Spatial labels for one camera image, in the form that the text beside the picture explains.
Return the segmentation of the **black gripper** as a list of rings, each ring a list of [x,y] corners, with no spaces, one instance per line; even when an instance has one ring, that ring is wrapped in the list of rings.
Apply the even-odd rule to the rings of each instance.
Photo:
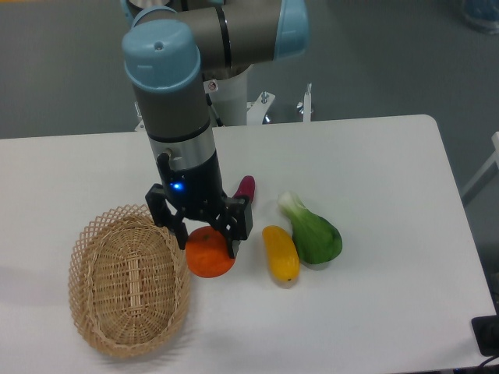
[[[228,256],[235,259],[240,243],[248,239],[253,228],[250,198],[225,194],[217,152],[206,162],[180,171],[172,170],[169,161],[166,153],[157,157],[163,185],[153,184],[145,195],[154,224],[174,234],[179,248],[184,250],[189,235],[183,219],[209,221],[222,234]],[[167,201],[177,210],[175,214]]]

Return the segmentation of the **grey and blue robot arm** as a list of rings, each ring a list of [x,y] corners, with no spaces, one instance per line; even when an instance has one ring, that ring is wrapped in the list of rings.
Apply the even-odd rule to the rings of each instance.
[[[122,39],[124,68],[161,178],[146,195],[154,223],[180,247],[188,240],[186,221],[207,223],[235,258],[253,226],[250,200],[230,198],[222,188],[203,75],[303,53],[310,35],[306,4],[124,1],[121,7],[130,25]]]

